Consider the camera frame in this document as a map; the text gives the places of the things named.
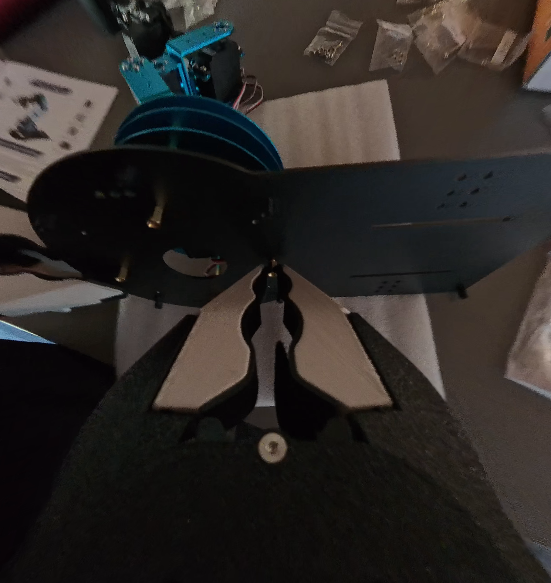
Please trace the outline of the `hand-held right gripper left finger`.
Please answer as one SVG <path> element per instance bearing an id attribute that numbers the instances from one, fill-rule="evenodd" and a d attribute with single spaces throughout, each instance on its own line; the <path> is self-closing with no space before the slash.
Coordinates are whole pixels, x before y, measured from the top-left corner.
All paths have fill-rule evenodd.
<path id="1" fill-rule="evenodd" d="M 268 269 L 259 265 L 200 309 L 153 410 L 218 419 L 226 430 L 254 409 L 259 392 L 252 339 Z"/>

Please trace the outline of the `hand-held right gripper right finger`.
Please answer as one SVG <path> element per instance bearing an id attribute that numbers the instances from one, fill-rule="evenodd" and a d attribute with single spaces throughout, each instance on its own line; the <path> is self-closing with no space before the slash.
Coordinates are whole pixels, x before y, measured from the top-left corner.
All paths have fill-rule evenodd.
<path id="1" fill-rule="evenodd" d="M 339 303 L 291 268 L 278 278 L 291 342 L 277 342 L 274 402 L 279 428 L 295 440 L 365 440 L 357 416 L 393 399 Z"/>

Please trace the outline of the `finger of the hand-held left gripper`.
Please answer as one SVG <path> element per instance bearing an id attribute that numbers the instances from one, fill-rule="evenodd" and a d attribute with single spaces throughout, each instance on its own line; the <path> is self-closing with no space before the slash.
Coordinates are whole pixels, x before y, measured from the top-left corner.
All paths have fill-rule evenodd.
<path id="1" fill-rule="evenodd" d="M 32 228 L 25 204 L 0 192 L 0 265 L 47 263 L 45 246 Z"/>
<path id="2" fill-rule="evenodd" d="M 123 296 L 119 289 L 78 279 L 47 281 L 32 274 L 0 275 L 0 315 L 67 312 Z"/>

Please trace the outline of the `robot arm instruction booklet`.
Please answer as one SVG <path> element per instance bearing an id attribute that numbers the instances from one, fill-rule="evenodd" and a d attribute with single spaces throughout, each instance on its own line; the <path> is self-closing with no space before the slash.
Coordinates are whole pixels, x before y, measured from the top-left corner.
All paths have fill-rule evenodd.
<path id="1" fill-rule="evenodd" d="M 90 148 L 117 94 L 0 59 L 0 189 L 25 202 L 44 169 Z"/>

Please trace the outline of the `blue toy robot arm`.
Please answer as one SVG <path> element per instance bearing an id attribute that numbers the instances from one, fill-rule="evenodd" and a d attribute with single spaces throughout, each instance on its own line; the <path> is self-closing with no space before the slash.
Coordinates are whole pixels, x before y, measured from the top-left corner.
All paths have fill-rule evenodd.
<path id="1" fill-rule="evenodd" d="M 155 302 L 270 261 L 332 296 L 461 292 L 551 235 L 551 149 L 251 172 L 155 142 L 68 156 L 27 201 L 58 258 Z"/>

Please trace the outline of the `white foam sheet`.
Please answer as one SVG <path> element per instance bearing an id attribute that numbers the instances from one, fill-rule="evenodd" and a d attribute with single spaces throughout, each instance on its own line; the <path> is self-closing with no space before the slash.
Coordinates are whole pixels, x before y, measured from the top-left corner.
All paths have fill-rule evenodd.
<path id="1" fill-rule="evenodd" d="M 386 81 L 265 101 L 250 118 L 270 137 L 287 169 L 400 159 Z M 398 349 L 446 399 L 424 295 L 334 297 Z M 121 377 L 187 315 L 199 309 L 128 296 L 119 304 L 114 366 Z"/>

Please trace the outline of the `pile of small screw bags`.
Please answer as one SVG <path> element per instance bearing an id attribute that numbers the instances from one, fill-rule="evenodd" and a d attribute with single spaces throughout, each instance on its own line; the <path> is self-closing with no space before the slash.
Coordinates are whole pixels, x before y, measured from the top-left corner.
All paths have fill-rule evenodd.
<path id="1" fill-rule="evenodd" d="M 478 66 L 501 71 L 512 66 L 526 51 L 532 32 L 487 22 L 474 8 L 473 1 L 396 1 L 397 5 L 423 7 L 407 16 L 407 23 L 377 19 L 374 48 L 369 72 L 402 72 L 415 46 L 434 74 L 439 74 L 456 58 Z M 356 39 L 362 22 L 333 10 L 325 25 L 304 49 L 303 54 L 317 58 L 329 66 L 336 64 L 343 52 Z M 186 33 L 169 40 L 166 52 L 191 70 L 207 72 L 191 55 L 214 55 L 226 48 L 233 26 L 225 21 Z"/>

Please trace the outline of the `orange and white cardboard box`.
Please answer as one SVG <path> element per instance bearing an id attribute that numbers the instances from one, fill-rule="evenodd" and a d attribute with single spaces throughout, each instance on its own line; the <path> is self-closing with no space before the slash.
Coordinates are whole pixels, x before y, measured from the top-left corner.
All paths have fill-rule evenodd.
<path id="1" fill-rule="evenodd" d="M 522 88 L 551 93 L 551 1 L 537 1 Z"/>

